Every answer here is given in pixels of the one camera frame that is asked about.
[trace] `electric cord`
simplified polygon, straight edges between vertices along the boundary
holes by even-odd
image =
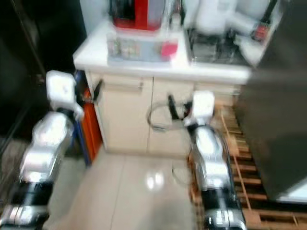
[[[187,171],[187,173],[189,174],[189,179],[187,179],[187,181],[184,181],[182,178],[180,178],[179,176],[178,176],[178,174],[176,173],[176,170],[180,170],[180,169],[182,169],[182,170],[186,170]],[[184,187],[184,188],[187,188],[187,187],[189,187],[189,185],[190,185],[190,172],[189,172],[189,170],[188,170],[188,168],[187,167],[175,167],[174,166],[174,162],[172,163],[172,176],[173,176],[173,178],[175,179],[175,181],[176,181],[176,183],[177,184],[179,184],[180,186],[182,186],[182,187]]]
[[[176,103],[177,108],[180,108],[180,107],[184,108],[184,105],[185,105],[184,102]],[[155,110],[159,109],[159,108],[162,108],[162,107],[168,107],[168,104],[167,103],[161,103],[161,102],[153,103],[152,106],[150,107],[150,109],[147,111],[146,120],[147,120],[148,125],[153,130],[166,132],[166,131],[178,130],[178,129],[185,128],[181,120],[173,122],[173,124],[171,124],[171,125],[166,125],[166,124],[162,124],[162,123],[153,123],[152,122],[153,112]]]

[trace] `white container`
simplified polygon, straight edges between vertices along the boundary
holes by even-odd
[[[256,20],[260,20],[268,8],[270,0],[238,0],[237,10]]]
[[[200,0],[195,27],[204,35],[223,35],[237,0]]]

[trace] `beige cabinet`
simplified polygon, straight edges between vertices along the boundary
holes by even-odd
[[[153,82],[153,104],[156,102],[167,102],[169,93],[174,95],[177,102],[185,101],[192,96],[194,83],[187,81],[170,81],[154,79]],[[158,109],[152,114],[154,123],[171,123],[171,117],[167,107]],[[174,157],[186,156],[189,152],[190,140],[185,129],[157,132],[150,130],[148,153]]]
[[[146,153],[149,126],[146,112],[152,101],[152,78],[91,73],[92,84],[103,80],[96,106],[107,151]]]
[[[239,86],[217,83],[196,83],[195,90],[209,90],[215,95],[215,104],[232,105],[234,96],[239,93]]]

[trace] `red appliance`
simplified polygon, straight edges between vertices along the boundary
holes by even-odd
[[[161,27],[165,0],[110,0],[114,26],[154,31]]]

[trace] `refrigerator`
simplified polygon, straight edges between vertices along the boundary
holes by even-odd
[[[284,4],[235,111],[268,198],[307,203],[307,1]]]

